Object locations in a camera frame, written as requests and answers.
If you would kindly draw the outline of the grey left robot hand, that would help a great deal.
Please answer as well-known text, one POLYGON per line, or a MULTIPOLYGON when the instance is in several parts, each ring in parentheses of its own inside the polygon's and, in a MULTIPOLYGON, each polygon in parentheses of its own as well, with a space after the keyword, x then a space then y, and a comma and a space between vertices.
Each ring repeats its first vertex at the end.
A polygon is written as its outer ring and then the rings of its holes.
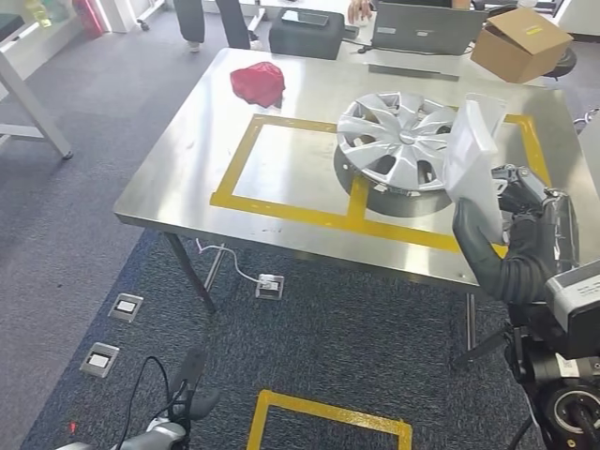
POLYGON ((189 408, 190 421, 196 422, 208 417, 220 399, 220 390, 212 390, 205 397, 193 397, 189 408))

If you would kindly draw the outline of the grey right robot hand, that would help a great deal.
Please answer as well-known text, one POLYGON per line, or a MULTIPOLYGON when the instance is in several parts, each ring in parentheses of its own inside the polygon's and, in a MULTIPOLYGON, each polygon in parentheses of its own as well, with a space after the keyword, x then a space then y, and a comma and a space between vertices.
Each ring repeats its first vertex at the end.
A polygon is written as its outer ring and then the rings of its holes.
POLYGON ((552 277, 579 265, 579 230, 567 193, 548 187, 532 171, 505 164, 492 169, 496 203, 509 218, 508 252, 500 257, 484 233, 485 218, 475 202, 460 199, 453 232, 475 278, 512 272, 552 277))

